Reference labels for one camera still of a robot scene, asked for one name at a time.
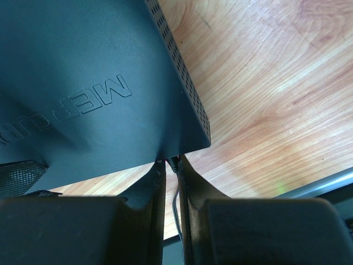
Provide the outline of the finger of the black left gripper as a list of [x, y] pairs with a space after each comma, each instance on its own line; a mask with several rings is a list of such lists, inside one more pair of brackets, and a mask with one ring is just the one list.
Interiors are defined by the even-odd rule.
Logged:
[[1, 164], [1, 199], [24, 195], [46, 171], [33, 160]]

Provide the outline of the black network switch box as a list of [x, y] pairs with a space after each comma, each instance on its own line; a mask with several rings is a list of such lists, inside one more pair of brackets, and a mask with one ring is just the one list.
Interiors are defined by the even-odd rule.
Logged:
[[1, 163], [49, 190], [211, 145], [158, 1], [1, 2]]

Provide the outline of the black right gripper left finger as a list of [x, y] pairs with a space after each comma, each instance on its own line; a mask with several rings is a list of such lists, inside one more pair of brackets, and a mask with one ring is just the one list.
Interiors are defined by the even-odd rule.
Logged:
[[165, 162], [115, 197], [1, 200], [2, 264], [161, 264]]

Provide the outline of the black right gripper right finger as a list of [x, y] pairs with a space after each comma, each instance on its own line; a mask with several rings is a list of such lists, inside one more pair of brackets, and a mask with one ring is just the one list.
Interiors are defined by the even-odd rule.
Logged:
[[178, 161], [186, 264], [351, 264], [352, 237], [332, 204], [232, 199]]

